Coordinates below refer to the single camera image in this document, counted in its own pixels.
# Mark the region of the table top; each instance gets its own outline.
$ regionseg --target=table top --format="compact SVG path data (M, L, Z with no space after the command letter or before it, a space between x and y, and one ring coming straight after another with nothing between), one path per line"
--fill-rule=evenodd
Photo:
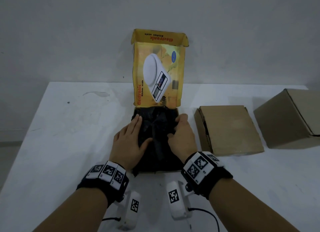
M234 179L285 217L300 231L320 227L320 147L268 149L253 115L254 108L284 88L305 86L184 84L179 113L189 115L199 150L193 114L200 105L244 105L262 139L265 152L221 157ZM50 82L0 194L0 231L31 231L72 194L88 168L109 157L114 134L134 111L131 83ZM130 176L129 189L142 195L136 231L215 231L212 217L194 212L174 221L166 183L183 181L180 173ZM193 207L213 212L203 197ZM106 217L115 215L111 205ZM99 231L113 231L102 222ZM226 231L219 221L221 231Z

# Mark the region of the black plastic wrapping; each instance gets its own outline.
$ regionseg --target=black plastic wrapping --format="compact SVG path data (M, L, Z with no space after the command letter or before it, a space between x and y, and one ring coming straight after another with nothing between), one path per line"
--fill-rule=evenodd
M146 152L132 173L137 176L139 172L178 171L183 163L176 157L168 145L168 133L175 133L174 127L178 116L177 109L167 107L136 108L136 114L142 116L142 125L138 136L139 147L152 137L153 142L148 145Z

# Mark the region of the yellow box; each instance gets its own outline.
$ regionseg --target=yellow box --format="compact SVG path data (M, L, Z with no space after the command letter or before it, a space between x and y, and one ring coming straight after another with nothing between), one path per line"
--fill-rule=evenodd
M184 33L135 29L133 86L136 107L181 104L185 49L189 46Z

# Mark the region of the large cardboard box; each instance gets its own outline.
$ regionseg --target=large cardboard box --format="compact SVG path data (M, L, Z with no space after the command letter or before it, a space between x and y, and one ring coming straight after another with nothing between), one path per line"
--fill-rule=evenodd
M133 87L136 107L181 104L184 56L189 46L184 33L135 29Z
M250 155L264 151L244 106L200 106L194 114L202 151L217 156Z
M320 92L284 89L254 110L254 115L271 149L320 145Z

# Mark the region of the white kitchen scale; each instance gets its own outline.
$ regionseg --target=white kitchen scale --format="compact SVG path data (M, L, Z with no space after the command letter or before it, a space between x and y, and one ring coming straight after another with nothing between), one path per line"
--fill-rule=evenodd
M143 78L155 102L159 103L171 83L171 77L156 54L146 57L143 64Z

